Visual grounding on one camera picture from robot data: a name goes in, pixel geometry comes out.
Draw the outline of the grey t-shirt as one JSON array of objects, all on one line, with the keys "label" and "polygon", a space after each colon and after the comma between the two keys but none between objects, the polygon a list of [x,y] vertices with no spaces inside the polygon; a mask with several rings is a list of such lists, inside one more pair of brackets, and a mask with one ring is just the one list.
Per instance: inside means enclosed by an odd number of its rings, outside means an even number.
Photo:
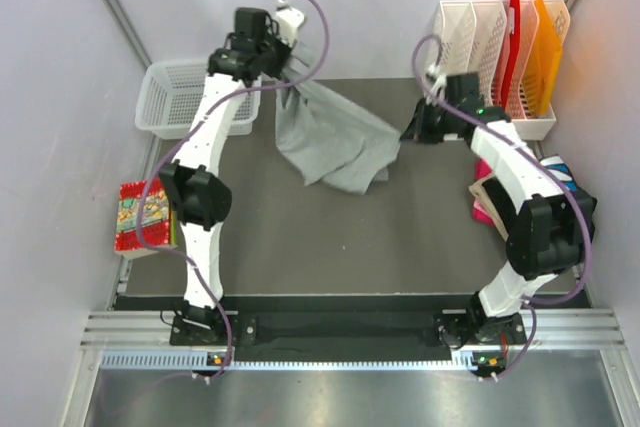
[{"label": "grey t-shirt", "polygon": [[275,145],[303,184],[364,195],[389,180],[400,132],[361,105],[308,80],[276,91]]}]

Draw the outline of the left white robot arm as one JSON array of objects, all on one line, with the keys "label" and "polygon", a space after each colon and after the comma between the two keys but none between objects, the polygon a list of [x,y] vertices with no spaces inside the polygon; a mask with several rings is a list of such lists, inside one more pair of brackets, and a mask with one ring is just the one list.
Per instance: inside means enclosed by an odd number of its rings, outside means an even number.
[{"label": "left white robot arm", "polygon": [[220,237],[232,193],[219,178],[219,164],[231,123],[262,75],[281,74],[304,22],[304,14],[291,6],[274,13],[236,10],[233,31],[208,58],[202,99],[189,132],[159,170],[189,258],[174,327],[199,343],[226,339],[227,321],[216,304],[223,295]]}]

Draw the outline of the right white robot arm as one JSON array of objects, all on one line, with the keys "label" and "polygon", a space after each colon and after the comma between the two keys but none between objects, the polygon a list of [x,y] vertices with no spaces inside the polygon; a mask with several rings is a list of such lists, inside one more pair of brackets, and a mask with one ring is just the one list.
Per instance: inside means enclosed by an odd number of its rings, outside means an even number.
[{"label": "right white robot arm", "polygon": [[419,80],[424,90],[402,139],[438,144],[448,136],[484,161],[499,187],[506,217],[506,262],[466,309],[466,338],[487,343],[509,325],[537,291],[591,261],[594,197],[570,187],[538,161],[500,106],[488,106],[476,73]]}]

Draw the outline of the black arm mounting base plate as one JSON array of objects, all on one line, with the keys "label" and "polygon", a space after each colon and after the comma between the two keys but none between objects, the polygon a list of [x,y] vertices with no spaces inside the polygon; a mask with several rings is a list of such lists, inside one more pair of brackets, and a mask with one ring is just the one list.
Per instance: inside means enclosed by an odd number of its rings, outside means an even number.
[{"label": "black arm mounting base plate", "polygon": [[498,348],[521,345],[525,335],[509,320],[481,340],[461,314],[429,312],[267,312],[236,315],[231,330],[220,320],[201,328],[174,320],[174,346],[230,346],[239,360],[345,362],[355,359],[411,359],[467,344]]}]

